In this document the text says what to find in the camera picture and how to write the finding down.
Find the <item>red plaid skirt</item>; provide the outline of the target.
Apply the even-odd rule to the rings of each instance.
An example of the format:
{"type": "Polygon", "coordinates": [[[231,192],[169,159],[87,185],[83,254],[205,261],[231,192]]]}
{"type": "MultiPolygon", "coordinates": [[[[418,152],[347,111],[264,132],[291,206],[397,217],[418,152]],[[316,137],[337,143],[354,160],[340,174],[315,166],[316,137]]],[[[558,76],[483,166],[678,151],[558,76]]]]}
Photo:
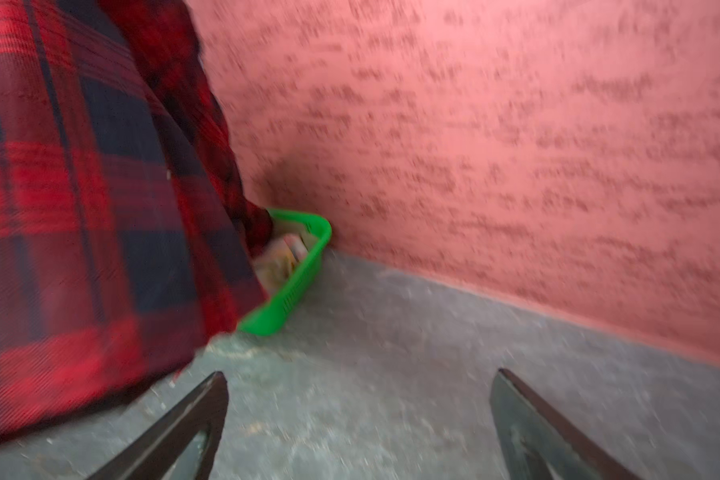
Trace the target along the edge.
{"type": "Polygon", "coordinates": [[[267,293],[182,1],[0,1],[0,441],[138,394],[267,293]]]}

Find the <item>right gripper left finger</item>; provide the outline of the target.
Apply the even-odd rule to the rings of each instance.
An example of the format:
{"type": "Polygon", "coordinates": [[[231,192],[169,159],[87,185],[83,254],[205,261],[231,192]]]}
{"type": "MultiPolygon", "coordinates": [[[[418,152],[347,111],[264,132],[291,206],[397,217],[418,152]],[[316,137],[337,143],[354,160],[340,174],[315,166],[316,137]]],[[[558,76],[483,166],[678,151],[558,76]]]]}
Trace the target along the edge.
{"type": "Polygon", "coordinates": [[[216,371],[89,479],[207,479],[229,404],[227,380],[216,371]]]}

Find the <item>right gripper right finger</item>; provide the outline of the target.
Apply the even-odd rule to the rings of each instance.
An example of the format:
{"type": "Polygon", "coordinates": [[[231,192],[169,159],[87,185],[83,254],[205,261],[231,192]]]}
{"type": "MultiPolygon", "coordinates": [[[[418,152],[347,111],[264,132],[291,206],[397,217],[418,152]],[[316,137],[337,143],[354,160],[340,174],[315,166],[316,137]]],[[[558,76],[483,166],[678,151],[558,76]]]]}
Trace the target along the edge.
{"type": "Polygon", "coordinates": [[[511,479],[635,479],[511,370],[493,378],[491,413],[511,479]]]}

